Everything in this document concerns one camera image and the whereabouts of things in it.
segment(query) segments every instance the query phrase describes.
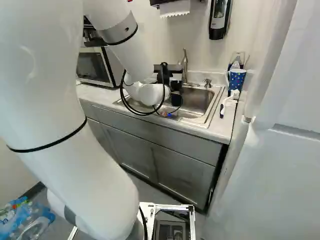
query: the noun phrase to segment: white countertop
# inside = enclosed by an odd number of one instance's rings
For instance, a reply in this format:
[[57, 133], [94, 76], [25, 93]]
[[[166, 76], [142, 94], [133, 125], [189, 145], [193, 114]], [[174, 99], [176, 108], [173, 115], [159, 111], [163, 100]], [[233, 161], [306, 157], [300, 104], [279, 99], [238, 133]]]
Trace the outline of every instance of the white countertop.
[[208, 128], [198, 127], [195, 125], [183, 123], [180, 121], [172, 120], [157, 115], [138, 116], [128, 111], [122, 105], [113, 104], [120, 99], [119, 89], [106, 89], [86, 84], [80, 84], [76, 86], [76, 92], [79, 99], [87, 101], [89, 104], [108, 109], [120, 114], [124, 114], [136, 119], [143, 119], [144, 121], [165, 126], [174, 130], [185, 132], [191, 135], [195, 135], [204, 139], [216, 141], [222, 144], [229, 144], [231, 140], [234, 118], [236, 112], [236, 105], [230, 105], [225, 109], [224, 118], [220, 118], [220, 104], [223, 99], [228, 96], [227, 88], [224, 88], [219, 103], [211, 120]]

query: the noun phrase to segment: blue cup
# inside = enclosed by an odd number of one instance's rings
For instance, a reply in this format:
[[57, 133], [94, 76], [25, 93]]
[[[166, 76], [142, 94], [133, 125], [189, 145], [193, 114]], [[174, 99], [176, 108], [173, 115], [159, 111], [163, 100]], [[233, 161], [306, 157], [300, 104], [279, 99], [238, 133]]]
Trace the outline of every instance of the blue cup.
[[231, 69], [229, 77], [229, 90], [238, 89], [241, 91], [244, 84], [247, 70], [244, 69]]

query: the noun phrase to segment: white door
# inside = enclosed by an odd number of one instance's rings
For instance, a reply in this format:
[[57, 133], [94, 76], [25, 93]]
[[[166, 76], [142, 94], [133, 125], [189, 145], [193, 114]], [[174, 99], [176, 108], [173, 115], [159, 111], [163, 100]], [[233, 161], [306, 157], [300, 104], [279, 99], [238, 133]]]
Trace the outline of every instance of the white door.
[[206, 240], [320, 239], [320, 1], [298, 0]]
[[248, 136], [205, 240], [320, 239], [320, 137], [284, 126]]

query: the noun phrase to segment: soap dispenser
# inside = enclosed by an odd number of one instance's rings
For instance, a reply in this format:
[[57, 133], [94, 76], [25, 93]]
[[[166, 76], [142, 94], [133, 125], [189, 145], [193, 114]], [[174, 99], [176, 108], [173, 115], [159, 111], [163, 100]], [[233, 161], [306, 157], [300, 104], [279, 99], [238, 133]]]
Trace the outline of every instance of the soap dispenser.
[[233, 0], [212, 0], [209, 17], [209, 38], [223, 39], [228, 31]]

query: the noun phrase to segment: sink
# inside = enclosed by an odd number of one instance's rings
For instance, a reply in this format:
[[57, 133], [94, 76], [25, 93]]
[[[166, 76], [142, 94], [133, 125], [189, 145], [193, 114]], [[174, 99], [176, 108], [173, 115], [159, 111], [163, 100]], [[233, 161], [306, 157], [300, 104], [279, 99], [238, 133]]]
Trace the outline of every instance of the sink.
[[[220, 93], [224, 90], [224, 86], [213, 84], [211, 88], [205, 88], [204, 86], [182, 86], [182, 106], [177, 109], [176, 106], [171, 105], [171, 99], [164, 101], [162, 107], [157, 111], [159, 117], [165, 117], [174, 121], [188, 123], [196, 125], [202, 128], [208, 128], [211, 119], [215, 113], [218, 105], [217, 98], [221, 96]], [[136, 101], [129, 95], [125, 96], [125, 99], [134, 109], [141, 112], [152, 112], [154, 108], [152, 106], [146, 106], [140, 101]], [[124, 106], [122, 100], [119, 99], [113, 104]]]

